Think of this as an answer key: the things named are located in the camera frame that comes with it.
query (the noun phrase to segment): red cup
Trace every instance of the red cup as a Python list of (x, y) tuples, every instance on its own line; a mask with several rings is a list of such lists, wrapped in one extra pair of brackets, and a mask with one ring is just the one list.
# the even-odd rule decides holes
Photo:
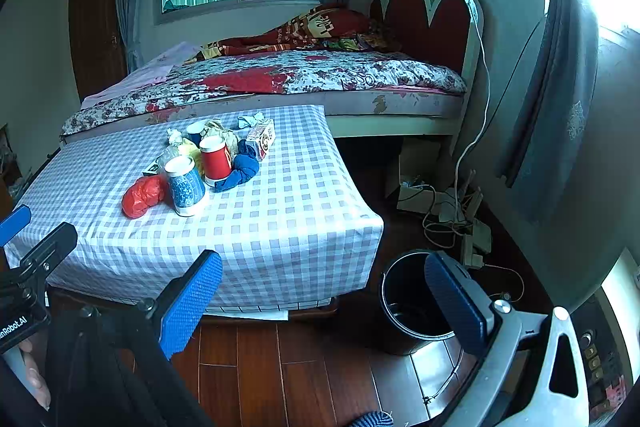
[(204, 181), (213, 186), (215, 182), (231, 174), (231, 155), (225, 140), (220, 136), (207, 136), (200, 142), (200, 153), (204, 164)]

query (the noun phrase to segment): human hand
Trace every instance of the human hand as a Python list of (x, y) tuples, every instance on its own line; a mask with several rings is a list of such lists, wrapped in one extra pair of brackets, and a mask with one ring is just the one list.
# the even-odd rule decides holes
[(29, 339), (23, 340), (18, 344), (22, 352), (22, 359), (24, 360), (24, 366), (26, 370), (27, 380), (33, 386), (35, 393), (34, 398), (45, 409), (49, 408), (51, 403), (51, 393), (47, 387), (47, 383), (42, 378), (42, 375), (38, 371), (38, 365), (33, 359), (31, 352), (33, 351), (33, 344)]

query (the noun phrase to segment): black bucket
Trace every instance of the black bucket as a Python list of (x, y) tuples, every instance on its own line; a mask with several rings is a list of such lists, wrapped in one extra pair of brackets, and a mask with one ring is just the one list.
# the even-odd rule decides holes
[(404, 253), (380, 278), (380, 305), (386, 317), (380, 347), (392, 355), (410, 355), (454, 336), (424, 280), (428, 254), (424, 250)]

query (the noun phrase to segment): power cord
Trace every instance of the power cord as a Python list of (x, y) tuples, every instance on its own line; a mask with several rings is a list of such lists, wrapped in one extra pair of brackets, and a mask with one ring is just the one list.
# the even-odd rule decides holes
[(416, 196), (419, 196), (420, 194), (422, 194), (425, 188), (428, 188), (433, 193), (433, 201), (431, 201), (431, 206), (427, 211), (427, 214), (431, 214), (431, 211), (433, 210), (433, 207), (436, 204), (436, 198), (437, 198), (436, 189), (433, 188), (433, 185), (421, 184), (421, 185), (414, 185), (411, 188), (420, 188), (420, 191), (416, 192), (415, 194), (412, 194), (408, 198), (404, 198), (403, 200), (398, 200), (398, 203), (401, 203), (401, 201), (409, 201), (410, 199), (415, 198)]
[(458, 362), (456, 363), (456, 367), (453, 368), (453, 370), (451, 371), (451, 374), (449, 375), (449, 378), (447, 378), (447, 380), (444, 381), (444, 383), (440, 386), (439, 390), (437, 390), (436, 393), (433, 396), (427, 396), (427, 397), (424, 398), (424, 403), (425, 404), (431, 403), (433, 400), (435, 400), (438, 397), (438, 395), (440, 395), (442, 393), (442, 391), (444, 391), (447, 388), (447, 386), (449, 385), (451, 380), (453, 380), (454, 375), (460, 369), (460, 365), (462, 364), (462, 355), (463, 354), (464, 354), (464, 351), (462, 349), (462, 346), (460, 346), (460, 353), (458, 354)]
[(526, 51), (527, 46), (529, 45), (529, 41), (531, 40), (531, 38), (533, 37), (533, 34), (538, 29), (538, 26), (540, 26), (540, 23), (545, 19), (546, 19), (546, 13), (543, 14), (542, 17), (540, 17), (540, 19), (538, 20), (538, 22), (534, 26), (533, 30), (529, 34), (529, 37), (527, 38), (527, 42), (524, 43), (524, 46), (523, 46), (522, 50), (520, 51), (520, 56), (518, 57), (518, 60), (516, 60), (516, 65), (513, 67), (513, 71), (511, 71), (511, 76), (509, 77), (509, 82), (507, 82), (507, 85), (504, 88), (504, 91), (502, 92), (500, 100), (498, 100), (498, 105), (495, 106), (494, 113), (491, 115), (491, 118), (489, 119), (489, 123), (487, 124), (486, 129), (484, 130), (484, 133), (482, 133), (482, 136), (480, 137), (480, 139), (482, 139), (484, 137), (486, 132), (489, 130), (489, 127), (491, 127), (491, 124), (494, 123), (495, 115), (498, 113), (498, 109), (500, 109), (500, 104), (502, 103), (502, 99), (504, 98), (504, 95), (507, 94), (507, 91), (509, 90), (509, 86), (511, 86), (511, 81), (513, 80), (513, 75), (516, 73), (516, 70), (518, 69), (518, 65), (520, 64), (520, 60), (522, 59), (522, 56), (524, 55), (524, 52)]
[(473, 14), (471, 15), (471, 19), (474, 22), (474, 27), (476, 28), (476, 34), (478, 34), (478, 39), (480, 41), (480, 49), (482, 51), (482, 63), (484, 64), (484, 69), (486, 71), (486, 104), (484, 106), (484, 117), (482, 118), (482, 127), (480, 128), (480, 132), (478, 133), (478, 135), (476, 135), (474, 140), (469, 145), (466, 146), (465, 150), (463, 150), (462, 154), (458, 158), (458, 161), (456, 162), (456, 169), (454, 171), (454, 182), (453, 182), (453, 190), (455, 192), (454, 199), (456, 200), (455, 216), (458, 216), (458, 208), (460, 207), (460, 202), (458, 201), (458, 175), (460, 172), (460, 163), (462, 162), (466, 153), (468, 153), (471, 150), (471, 148), (474, 145), (476, 145), (476, 143), (479, 142), (480, 138), (482, 137), (482, 134), (484, 133), (484, 128), (486, 127), (486, 115), (487, 115), (487, 112), (489, 111), (489, 102), (491, 100), (491, 75), (489, 74), (489, 67), (486, 64), (486, 54), (484, 52), (484, 43), (482, 42), (482, 36), (480, 35), (480, 29), (478, 28), (478, 21), (476, 20), (476, 17)]
[[(518, 279), (520, 279), (520, 283), (522, 284), (522, 292), (520, 293), (520, 297), (518, 297), (517, 299), (513, 299), (513, 301), (511, 301), (512, 303), (514, 302), (518, 302), (520, 299), (522, 299), (522, 297), (524, 296), (524, 279), (522, 278), (522, 276), (516, 272), (516, 270), (511, 269), (511, 268), (505, 268), (504, 266), (497, 266), (496, 264), (484, 264), (485, 266), (488, 266), (489, 268), (498, 268), (500, 270), (507, 270), (510, 272), (513, 272), (514, 274), (516, 274), (518, 276)], [(493, 295), (490, 295), (490, 297), (495, 297), (496, 295), (500, 295), (499, 293), (494, 293)]]

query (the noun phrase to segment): electrical cable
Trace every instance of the electrical cable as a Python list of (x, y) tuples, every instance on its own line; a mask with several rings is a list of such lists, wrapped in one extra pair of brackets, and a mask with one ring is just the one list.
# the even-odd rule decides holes
[(500, 270), (507, 270), (510, 272), (513, 272), (514, 274), (516, 274), (518, 276), (518, 279), (520, 279), (520, 283), (522, 284), (522, 293), (520, 294), (520, 297), (518, 297), (517, 299), (513, 299), (513, 301), (511, 301), (512, 303), (514, 302), (518, 302), (520, 299), (522, 299), (522, 297), (524, 296), (524, 279), (522, 278), (522, 276), (516, 272), (516, 270), (511, 269), (511, 268), (506, 268), (504, 266), (497, 266), (496, 264), (487, 264), (485, 263), (484, 266), (488, 266), (489, 268), (498, 268)]
[(420, 188), (419, 192), (416, 192), (415, 194), (412, 194), (411, 196), (409, 196), (408, 198), (404, 198), (403, 200), (398, 200), (398, 203), (400, 203), (401, 201), (408, 201), (411, 198), (415, 198), (416, 196), (422, 194), (422, 192), (425, 190), (425, 188), (428, 188), (432, 193), (433, 193), (433, 200), (431, 201), (431, 206), (429, 207), (429, 210), (427, 212), (427, 216), (429, 214), (431, 214), (431, 211), (433, 210), (433, 207), (436, 204), (436, 198), (438, 197), (437, 193), (436, 193), (436, 189), (433, 188), (432, 185), (428, 185), (428, 184), (422, 184), (422, 185), (415, 185), (414, 187), (410, 187), (410, 188)]
[(435, 398), (438, 397), (440, 393), (442, 393), (442, 391), (444, 391), (447, 388), (451, 380), (453, 380), (454, 375), (460, 369), (460, 365), (462, 364), (463, 354), (464, 354), (464, 351), (462, 350), (462, 347), (460, 347), (460, 353), (458, 354), (458, 362), (456, 363), (456, 367), (453, 368), (453, 370), (451, 371), (451, 374), (449, 375), (449, 378), (447, 378), (447, 380), (444, 381), (444, 383), (440, 386), (439, 390), (436, 391), (436, 394), (434, 394), (433, 396), (428, 396), (424, 399), (425, 403), (431, 403)]
[(486, 54), (484, 52), (484, 44), (482, 43), (482, 36), (480, 35), (480, 29), (478, 28), (478, 21), (476, 20), (476, 17), (473, 16), (473, 14), (471, 16), (471, 20), (474, 22), (474, 27), (476, 28), (476, 33), (478, 34), (478, 39), (480, 41), (480, 49), (482, 51), (482, 63), (484, 64), (484, 69), (486, 70), (486, 105), (484, 106), (484, 117), (482, 118), (482, 127), (480, 128), (480, 132), (478, 133), (478, 135), (476, 135), (474, 140), (469, 145), (466, 146), (465, 150), (463, 150), (462, 154), (458, 158), (458, 161), (456, 162), (456, 169), (454, 171), (454, 181), (453, 181), (454, 199), (456, 200), (456, 213), (455, 213), (456, 218), (458, 217), (458, 208), (460, 206), (460, 202), (458, 201), (458, 174), (460, 171), (460, 163), (462, 162), (466, 153), (468, 153), (469, 150), (474, 145), (476, 145), (476, 143), (478, 143), (478, 141), (482, 137), (482, 133), (484, 133), (484, 128), (486, 127), (486, 115), (487, 115), (487, 112), (489, 111), (489, 102), (491, 100), (491, 75), (489, 74), (489, 67), (487, 67), (487, 64), (486, 64)]
[[(491, 100), (491, 74), (489, 73), (489, 67), (486, 64), (486, 52), (484, 50), (484, 43), (482, 42), (482, 35), (480, 34), (480, 28), (478, 27), (478, 20), (476, 19), (476, 16), (474, 15), (474, 13), (471, 13), (471, 20), (473, 21), (474, 27), (476, 28), (476, 34), (478, 35), (478, 39), (480, 42), (480, 49), (482, 51), (482, 63), (484, 64), (484, 69), (486, 70), (486, 90), (487, 90), (487, 94), (486, 94), (486, 105), (484, 106), (484, 117), (482, 119), (482, 127), (480, 129), (480, 131), (478, 132), (478, 135), (474, 138), (474, 140), (468, 144), (465, 148), (465, 150), (463, 150), (462, 154), (460, 155), (460, 157), (458, 158), (458, 161), (456, 162), (456, 168), (454, 171), (454, 201), (455, 201), (455, 205), (454, 206), (454, 220), (455, 221), (449, 221), (449, 222), (444, 222), (444, 223), (427, 223), (427, 218), (429, 217), (429, 215), (431, 214), (431, 211), (433, 210), (433, 204), (431, 205), (431, 208), (429, 209), (429, 212), (424, 216), (424, 219), (422, 220), (422, 228), (423, 228), (423, 232), (424, 232), (424, 236), (431, 241), (434, 245), (436, 245), (437, 247), (440, 248), (444, 248), (444, 249), (448, 249), (448, 248), (453, 248), (456, 244), (456, 235), (458, 236), (463, 236), (463, 233), (460, 233), (458, 231), (458, 228), (460, 229), (466, 229), (469, 227), (469, 225), (471, 223), (469, 223), (468, 221), (458, 221), (458, 216), (459, 216), (459, 211), (461, 210), (461, 203), (458, 197), (458, 176), (459, 176), (459, 172), (460, 172), (460, 163), (462, 162), (463, 158), (465, 157), (465, 155), (469, 152), (469, 150), (476, 145), (476, 143), (478, 143), (478, 140), (482, 137), (482, 134), (484, 133), (484, 130), (486, 128), (486, 121), (487, 121), (487, 113), (489, 111), (489, 103)], [(433, 227), (436, 226), (441, 226), (441, 227), (447, 227), (449, 230), (433, 230)], [(453, 234), (453, 241), (452, 244), (449, 246), (444, 246), (441, 245), (440, 243), (434, 241), (431, 237), (429, 237), (429, 235), (427, 234), (427, 232), (430, 233), (452, 233)]]
[(507, 85), (504, 88), (504, 91), (502, 92), (502, 96), (500, 97), (500, 100), (498, 100), (498, 105), (495, 106), (494, 113), (491, 115), (491, 118), (489, 119), (489, 123), (486, 125), (486, 129), (484, 130), (484, 133), (482, 133), (482, 136), (480, 137), (480, 139), (482, 139), (484, 137), (486, 132), (489, 130), (489, 127), (491, 127), (491, 124), (494, 122), (495, 115), (498, 113), (498, 109), (500, 109), (500, 104), (502, 103), (502, 99), (504, 98), (504, 95), (507, 94), (509, 86), (511, 85), (511, 81), (513, 80), (513, 75), (515, 74), (516, 70), (518, 69), (518, 65), (520, 63), (520, 60), (522, 59), (522, 56), (524, 55), (524, 52), (526, 51), (527, 46), (529, 45), (529, 41), (531, 40), (531, 38), (533, 37), (533, 34), (538, 29), (538, 26), (540, 26), (540, 23), (545, 19), (546, 19), (546, 13), (542, 17), (540, 17), (540, 19), (538, 20), (538, 22), (534, 26), (532, 32), (529, 34), (529, 38), (527, 38), (527, 42), (525, 42), (524, 47), (522, 48), (522, 50), (520, 52), (520, 56), (518, 57), (518, 60), (516, 60), (516, 65), (513, 67), (513, 71), (511, 71), (511, 76), (509, 77), (509, 82), (507, 82)]

